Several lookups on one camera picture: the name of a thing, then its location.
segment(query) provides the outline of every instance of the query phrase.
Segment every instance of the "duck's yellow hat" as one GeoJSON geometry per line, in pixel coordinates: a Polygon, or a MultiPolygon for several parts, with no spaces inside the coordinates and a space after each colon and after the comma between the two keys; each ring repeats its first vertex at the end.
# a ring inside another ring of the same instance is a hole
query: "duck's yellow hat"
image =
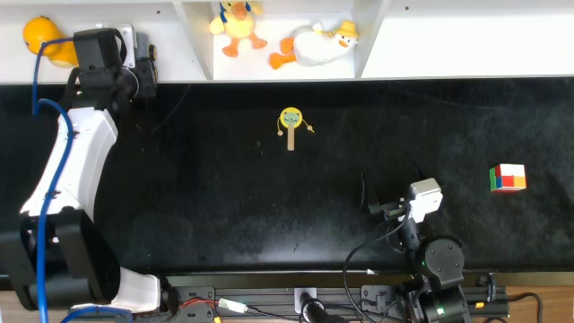
{"type": "Polygon", "coordinates": [[[344,21],[335,33],[346,37],[359,37],[359,33],[357,33],[355,28],[355,23],[349,21],[344,21]]]}

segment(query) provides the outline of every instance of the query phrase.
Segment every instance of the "red cube face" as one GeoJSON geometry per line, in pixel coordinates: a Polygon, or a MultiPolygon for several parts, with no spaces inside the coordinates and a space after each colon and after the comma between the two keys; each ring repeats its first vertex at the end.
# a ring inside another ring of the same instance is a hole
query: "red cube face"
{"type": "Polygon", "coordinates": [[[512,176],[502,176],[502,186],[504,188],[513,188],[514,178],[512,176]]]}

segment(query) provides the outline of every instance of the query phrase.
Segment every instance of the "wooden handle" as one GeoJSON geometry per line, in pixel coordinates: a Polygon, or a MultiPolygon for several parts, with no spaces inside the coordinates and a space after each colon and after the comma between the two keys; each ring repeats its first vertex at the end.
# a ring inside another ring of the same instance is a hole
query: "wooden handle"
{"type": "Polygon", "coordinates": [[[295,150],[295,128],[289,125],[287,128],[287,150],[292,152],[295,150]]]}

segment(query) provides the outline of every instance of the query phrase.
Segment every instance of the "blue tube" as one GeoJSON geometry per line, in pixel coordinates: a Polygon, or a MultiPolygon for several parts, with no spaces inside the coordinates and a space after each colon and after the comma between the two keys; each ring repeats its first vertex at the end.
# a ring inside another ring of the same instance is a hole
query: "blue tube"
{"type": "Polygon", "coordinates": [[[68,41],[74,41],[74,38],[65,38],[65,39],[54,39],[45,42],[39,48],[38,56],[36,57],[36,66],[34,67],[34,79],[32,81],[32,115],[37,115],[39,112],[39,105],[36,104],[38,101],[38,71],[39,71],[39,62],[42,59],[42,54],[44,54],[44,49],[52,44],[61,44],[68,41]]]}
{"type": "Polygon", "coordinates": [[[112,308],[104,308],[104,307],[97,307],[97,306],[93,306],[93,307],[89,307],[89,308],[85,308],[85,309],[81,309],[81,310],[77,310],[73,313],[70,313],[68,316],[66,316],[63,320],[62,323],[68,323],[71,320],[82,316],[84,314],[88,314],[88,313],[113,313],[113,314],[118,314],[118,315],[127,315],[129,317],[129,323],[132,323],[132,314],[129,312],[129,310],[119,310],[119,309],[112,309],[112,308]]]}
{"type": "Polygon", "coordinates": [[[74,127],[72,126],[72,120],[59,104],[52,100],[42,99],[39,100],[35,105],[34,109],[39,110],[42,105],[48,105],[51,108],[56,109],[64,117],[65,124],[68,128],[68,140],[65,143],[64,154],[60,163],[57,165],[56,172],[44,198],[44,204],[39,213],[38,221],[38,247],[37,247],[37,257],[36,257],[36,285],[38,288],[38,310],[40,322],[48,323],[48,300],[46,297],[46,221],[48,218],[48,208],[50,202],[52,201],[53,194],[56,190],[57,182],[60,180],[62,171],[64,170],[65,162],[70,155],[72,150],[72,142],[74,141],[74,127]]]}

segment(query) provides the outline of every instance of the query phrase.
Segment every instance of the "white shelf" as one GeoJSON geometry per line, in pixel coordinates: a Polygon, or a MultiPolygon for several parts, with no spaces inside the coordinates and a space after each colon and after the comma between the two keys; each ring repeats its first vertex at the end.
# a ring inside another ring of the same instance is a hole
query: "white shelf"
{"type": "MultiPolygon", "coordinates": [[[[23,44],[22,28],[38,15],[69,36],[100,23],[132,23],[158,49],[161,83],[574,75],[571,0],[264,0],[263,6],[256,34],[267,47],[255,50],[244,40],[239,57],[229,58],[222,48],[230,40],[209,33],[217,2],[0,0],[0,84],[31,83],[36,57],[23,44]],[[345,19],[361,35],[352,55],[315,67],[268,65],[295,29],[322,22],[333,30],[345,19]]],[[[69,72],[43,58],[39,81],[65,83],[69,72]]]]}

